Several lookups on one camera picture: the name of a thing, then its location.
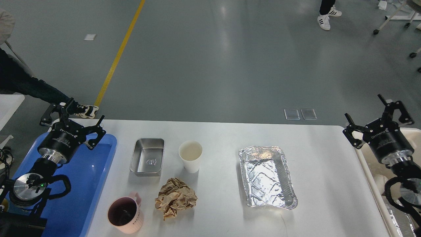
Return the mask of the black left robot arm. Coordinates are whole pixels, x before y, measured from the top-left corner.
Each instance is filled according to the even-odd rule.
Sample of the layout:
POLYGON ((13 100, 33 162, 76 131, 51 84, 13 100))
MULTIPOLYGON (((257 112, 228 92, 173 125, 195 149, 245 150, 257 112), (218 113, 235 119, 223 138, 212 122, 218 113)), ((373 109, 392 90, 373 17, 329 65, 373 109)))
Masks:
POLYGON ((10 179, 1 175, 1 200, 19 208, 30 207, 30 214, 15 214, 1 208, 2 237, 40 237, 47 219, 41 217, 48 200, 62 198, 72 189, 69 177, 55 174, 58 168, 70 162, 78 148, 85 144, 93 150, 106 134, 101 126, 104 116, 93 126, 83 126, 69 119, 67 103, 52 103, 40 119, 41 126, 51 128, 38 146, 40 154, 26 174, 10 179))

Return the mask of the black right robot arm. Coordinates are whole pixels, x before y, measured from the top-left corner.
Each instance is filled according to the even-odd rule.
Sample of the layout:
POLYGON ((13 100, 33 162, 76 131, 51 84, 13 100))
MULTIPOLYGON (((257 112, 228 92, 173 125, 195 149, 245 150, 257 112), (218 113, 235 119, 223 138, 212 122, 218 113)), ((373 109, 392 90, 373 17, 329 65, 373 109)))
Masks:
POLYGON ((414 121, 402 101, 388 102, 381 94, 378 97, 385 106, 382 116, 359 126, 349 114, 345 114, 348 125, 343 134, 356 149, 368 144, 377 161, 394 173, 394 177, 385 183, 385 197, 392 206, 409 214, 420 225, 420 166, 413 160, 414 148, 393 120, 394 111, 400 111, 398 120, 403 125, 412 125, 414 121))

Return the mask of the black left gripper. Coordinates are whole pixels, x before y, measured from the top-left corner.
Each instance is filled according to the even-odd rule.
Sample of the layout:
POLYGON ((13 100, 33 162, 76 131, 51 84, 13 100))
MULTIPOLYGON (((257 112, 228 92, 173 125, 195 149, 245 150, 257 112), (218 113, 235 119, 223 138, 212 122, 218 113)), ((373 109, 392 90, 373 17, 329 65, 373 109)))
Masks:
POLYGON ((42 158, 50 159, 56 164, 70 162, 78 147, 84 143, 89 150, 93 150, 106 134, 101 126, 105 115, 102 115, 93 126, 82 125, 69 120, 68 103, 51 103, 40 119, 40 126, 51 127, 51 131, 38 146, 38 153, 42 158), (59 121, 53 123, 52 114, 58 113, 59 121), (86 140, 86 136, 96 134, 96 138, 86 140))

